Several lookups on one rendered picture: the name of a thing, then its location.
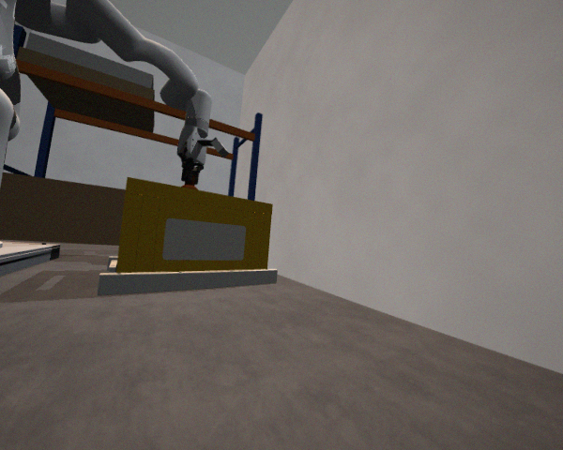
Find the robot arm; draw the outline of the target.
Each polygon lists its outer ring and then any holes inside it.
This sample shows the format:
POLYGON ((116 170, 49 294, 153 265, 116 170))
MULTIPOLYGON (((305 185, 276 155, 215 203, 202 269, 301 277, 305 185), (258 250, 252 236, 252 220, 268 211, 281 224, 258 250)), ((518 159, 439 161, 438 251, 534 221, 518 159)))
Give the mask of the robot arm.
POLYGON ((21 123, 21 78, 13 51, 15 22, 83 43, 98 43, 101 38, 124 61, 157 67, 171 79, 160 90, 163 102, 186 112, 185 126, 208 133, 211 96, 198 89, 194 74, 173 51, 143 37, 109 0, 67 0, 65 6, 51 0, 0 0, 0 186, 8 142, 17 136, 21 123))

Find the brown bottle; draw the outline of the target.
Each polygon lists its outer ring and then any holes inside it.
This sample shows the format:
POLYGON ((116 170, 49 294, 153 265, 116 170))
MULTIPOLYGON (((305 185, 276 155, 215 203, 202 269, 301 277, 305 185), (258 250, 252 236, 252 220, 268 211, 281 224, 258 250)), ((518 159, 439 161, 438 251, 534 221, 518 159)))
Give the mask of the brown bottle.
POLYGON ((185 185, 181 186, 183 188, 198 189, 195 185, 195 175, 192 175, 191 181, 185 181, 185 185))

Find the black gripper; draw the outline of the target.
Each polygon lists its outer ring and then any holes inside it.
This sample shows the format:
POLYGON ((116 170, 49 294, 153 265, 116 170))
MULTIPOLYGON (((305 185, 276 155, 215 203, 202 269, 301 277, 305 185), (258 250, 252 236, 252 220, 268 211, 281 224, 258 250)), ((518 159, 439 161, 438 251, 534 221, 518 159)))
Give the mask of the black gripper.
POLYGON ((199 173, 204 169, 206 157, 206 147, 199 144, 198 140, 206 140, 207 134, 205 129, 197 126, 182 128, 177 146, 177 155, 181 158, 182 168, 184 168, 182 181, 191 181, 192 175, 195 175, 195 185, 198 184, 199 173), (194 166, 197 167, 194 168, 194 166))

